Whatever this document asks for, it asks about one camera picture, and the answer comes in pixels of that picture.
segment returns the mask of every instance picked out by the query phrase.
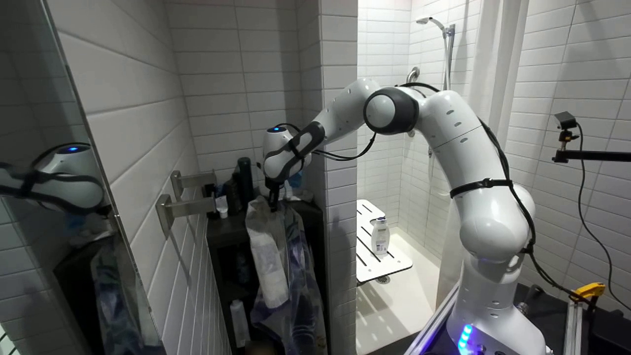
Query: shower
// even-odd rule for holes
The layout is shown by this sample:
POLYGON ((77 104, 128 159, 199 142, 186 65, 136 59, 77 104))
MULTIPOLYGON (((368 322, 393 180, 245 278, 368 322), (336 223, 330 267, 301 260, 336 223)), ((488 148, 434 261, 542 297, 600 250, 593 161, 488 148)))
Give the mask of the shower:
POLYGON ((443 90, 451 90, 451 59, 454 52, 454 36, 456 35, 456 25, 445 27, 440 21, 433 17, 424 17, 416 21, 421 25, 433 22, 442 32, 442 40, 445 45, 445 61, 443 63, 444 79, 443 90))

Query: shower curtain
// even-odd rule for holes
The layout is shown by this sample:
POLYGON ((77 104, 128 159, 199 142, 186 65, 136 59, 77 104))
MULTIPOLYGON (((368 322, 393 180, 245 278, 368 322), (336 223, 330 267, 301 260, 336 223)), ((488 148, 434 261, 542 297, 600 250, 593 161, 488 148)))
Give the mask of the shower curtain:
MULTIPOLYGON (((473 111, 491 127, 502 148, 509 127, 528 2, 482 0, 470 92, 465 93, 473 111)), ((459 230, 460 218, 452 200, 445 227, 436 307, 460 279, 466 251, 459 230)))

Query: plastic bottle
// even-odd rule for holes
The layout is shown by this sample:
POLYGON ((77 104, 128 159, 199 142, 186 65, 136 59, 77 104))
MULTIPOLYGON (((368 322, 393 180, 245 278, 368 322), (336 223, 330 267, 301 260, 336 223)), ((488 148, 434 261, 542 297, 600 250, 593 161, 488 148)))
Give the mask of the plastic bottle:
POLYGON ((390 245, 390 229, 385 217, 379 217, 372 228, 371 247, 376 255, 386 254, 390 245))
POLYGON ((250 341, 250 329, 247 326, 247 317, 245 316, 245 308, 240 299, 235 299, 230 305, 230 313, 232 314, 232 327, 235 332, 235 342, 237 347, 245 347, 245 343, 250 341))

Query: metal bracket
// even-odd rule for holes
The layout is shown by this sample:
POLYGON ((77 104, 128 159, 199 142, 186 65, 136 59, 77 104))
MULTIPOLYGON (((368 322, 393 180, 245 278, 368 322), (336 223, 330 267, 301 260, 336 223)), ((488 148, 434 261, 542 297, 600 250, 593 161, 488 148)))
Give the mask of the metal bracket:
POLYGON ((215 198, 206 197, 199 200, 171 202, 171 196, 162 194, 156 202, 156 211, 164 235, 167 235, 178 217, 204 214, 215 210, 215 198))
POLYGON ((182 201, 182 193, 184 192, 184 189, 216 183, 217 177, 215 176, 215 171, 188 176, 182 176, 179 170, 174 170, 171 173, 171 185, 173 185, 173 195, 175 196, 175 201, 178 202, 182 201))

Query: shower drain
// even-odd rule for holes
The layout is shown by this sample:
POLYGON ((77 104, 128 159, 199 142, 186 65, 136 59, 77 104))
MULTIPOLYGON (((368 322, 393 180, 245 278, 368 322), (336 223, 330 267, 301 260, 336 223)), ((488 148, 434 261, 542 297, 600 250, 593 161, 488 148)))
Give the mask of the shower drain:
POLYGON ((377 278, 377 283, 378 284, 382 284, 382 285, 390 283, 390 276, 378 277, 377 278))

